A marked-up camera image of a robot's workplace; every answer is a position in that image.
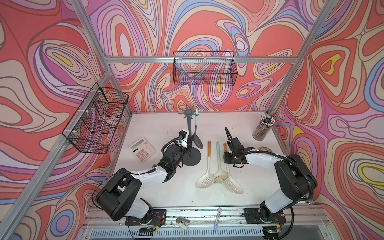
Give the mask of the grey utensil rack stand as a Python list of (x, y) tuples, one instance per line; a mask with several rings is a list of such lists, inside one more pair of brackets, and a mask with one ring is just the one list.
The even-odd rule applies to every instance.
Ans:
[[(200, 151), (193, 147), (192, 144), (194, 142), (194, 138), (196, 136), (196, 131), (197, 131), (197, 123), (198, 123), (198, 111), (194, 110), (194, 106), (189, 107), (186, 104), (185, 109), (181, 109), (182, 111), (180, 115), (184, 115), (184, 118), (187, 119), (187, 130), (189, 131), (189, 136), (188, 136), (188, 148), (185, 149), (186, 153), (183, 156), (183, 164), (189, 167), (197, 165), (200, 160), (201, 160), (201, 153)], [(192, 120), (193, 118), (195, 119), (195, 131), (194, 134), (192, 134)]]

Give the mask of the cream skimmer green handle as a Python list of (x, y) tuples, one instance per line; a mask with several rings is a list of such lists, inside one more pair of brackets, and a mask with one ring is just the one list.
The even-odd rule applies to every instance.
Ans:
[(219, 185), (227, 181), (228, 173), (224, 172), (221, 166), (221, 147), (220, 147), (219, 141), (216, 142), (216, 150), (217, 150), (218, 170), (213, 175), (213, 177), (214, 177), (214, 184)]

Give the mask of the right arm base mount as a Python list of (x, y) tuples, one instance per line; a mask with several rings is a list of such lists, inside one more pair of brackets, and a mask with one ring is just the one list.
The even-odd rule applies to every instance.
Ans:
[(244, 208), (243, 216), (247, 224), (283, 225), (287, 222), (283, 210), (271, 213), (267, 208)]

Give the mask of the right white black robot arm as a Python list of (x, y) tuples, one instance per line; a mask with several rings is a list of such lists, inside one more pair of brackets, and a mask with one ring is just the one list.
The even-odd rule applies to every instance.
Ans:
[(262, 222), (272, 222), (277, 214), (298, 202), (313, 200), (318, 183), (299, 155), (282, 156), (258, 151), (253, 147), (245, 148), (238, 138), (232, 137), (228, 128), (225, 128), (225, 131), (230, 150), (224, 153), (224, 163), (240, 169), (244, 165), (255, 165), (277, 174), (280, 188), (263, 201), (258, 210)]

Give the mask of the cream skimmer wooden handle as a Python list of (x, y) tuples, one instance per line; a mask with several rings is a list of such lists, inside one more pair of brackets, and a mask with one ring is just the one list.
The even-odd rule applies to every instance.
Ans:
[(227, 184), (228, 188), (235, 194), (242, 195), (244, 193), (244, 190), (242, 186), (231, 176), (230, 174), (230, 168), (229, 164), (225, 164), (226, 166), (226, 180), (225, 183)]
[(211, 147), (212, 142), (208, 141), (208, 150), (207, 150), (207, 170), (206, 172), (197, 180), (196, 187), (199, 189), (205, 189), (210, 187), (214, 183), (214, 177), (210, 172), (211, 167)]

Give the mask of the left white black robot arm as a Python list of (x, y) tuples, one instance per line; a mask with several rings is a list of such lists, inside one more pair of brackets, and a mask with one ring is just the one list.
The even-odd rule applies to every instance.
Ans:
[(181, 137), (172, 139), (162, 149), (163, 157), (151, 169), (130, 172), (119, 169), (106, 180), (94, 199), (94, 204), (104, 210), (114, 221), (133, 218), (141, 225), (152, 221), (154, 209), (148, 201), (138, 199), (141, 189), (168, 182), (183, 166), (183, 159), (192, 151), (192, 145)]

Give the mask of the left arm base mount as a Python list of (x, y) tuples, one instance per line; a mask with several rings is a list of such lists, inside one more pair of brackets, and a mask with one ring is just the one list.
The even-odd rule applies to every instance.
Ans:
[(126, 217), (126, 226), (155, 226), (161, 227), (166, 223), (167, 210), (166, 209), (153, 209), (149, 210), (146, 215), (138, 219), (136, 217)]

